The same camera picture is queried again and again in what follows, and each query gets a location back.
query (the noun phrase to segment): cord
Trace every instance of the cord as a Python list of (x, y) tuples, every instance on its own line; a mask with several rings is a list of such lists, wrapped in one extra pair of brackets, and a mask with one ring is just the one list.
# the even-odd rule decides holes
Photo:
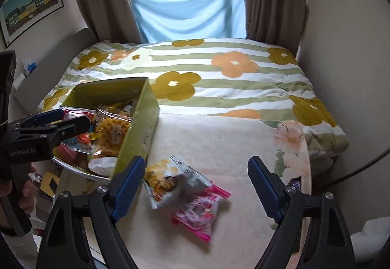
[(345, 181), (346, 179), (349, 179), (351, 177), (353, 177), (354, 175), (357, 175), (358, 173), (366, 170), (367, 168), (373, 166), (375, 163), (377, 163), (378, 161), (382, 160), (383, 158), (385, 158), (388, 154), (390, 153), (390, 147), (388, 147), (384, 152), (382, 152), (379, 156), (375, 157), (374, 159), (372, 159), (370, 162), (366, 163), (364, 166), (360, 167), (359, 169), (343, 176), (343, 177), (340, 177), (328, 184), (325, 184), (323, 186), (320, 187), (320, 189), (323, 189), (323, 188), (326, 188), (326, 187), (330, 187), (331, 185), (335, 185), (335, 184), (339, 184), (343, 181)]

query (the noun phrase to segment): painting of buildings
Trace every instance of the painting of buildings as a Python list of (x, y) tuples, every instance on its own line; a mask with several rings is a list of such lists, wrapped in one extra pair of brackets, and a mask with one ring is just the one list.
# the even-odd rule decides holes
[(61, 7), (62, 0), (5, 0), (0, 9), (0, 22), (6, 45), (38, 20)]

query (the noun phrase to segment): green box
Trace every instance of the green box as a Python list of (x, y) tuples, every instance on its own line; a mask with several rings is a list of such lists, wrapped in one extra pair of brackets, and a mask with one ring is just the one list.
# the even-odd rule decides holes
[(124, 171), (135, 155), (145, 160), (149, 155), (160, 111), (149, 79), (131, 77), (80, 83), (62, 103), (63, 106), (97, 109), (99, 104), (111, 105), (138, 95), (133, 122), (124, 138), (111, 178)]

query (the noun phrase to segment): light blue curtain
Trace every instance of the light blue curtain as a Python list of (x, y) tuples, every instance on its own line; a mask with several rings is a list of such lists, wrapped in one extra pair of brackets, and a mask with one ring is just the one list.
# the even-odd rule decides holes
[(131, 0), (144, 43), (245, 38), (244, 0)]

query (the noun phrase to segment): gray headboard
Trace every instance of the gray headboard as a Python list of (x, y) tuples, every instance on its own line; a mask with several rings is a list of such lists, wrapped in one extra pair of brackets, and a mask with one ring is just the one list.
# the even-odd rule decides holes
[(56, 46), (22, 82), (15, 97), (29, 114), (35, 114), (43, 98), (57, 85), (74, 57), (97, 41), (89, 28), (84, 28)]

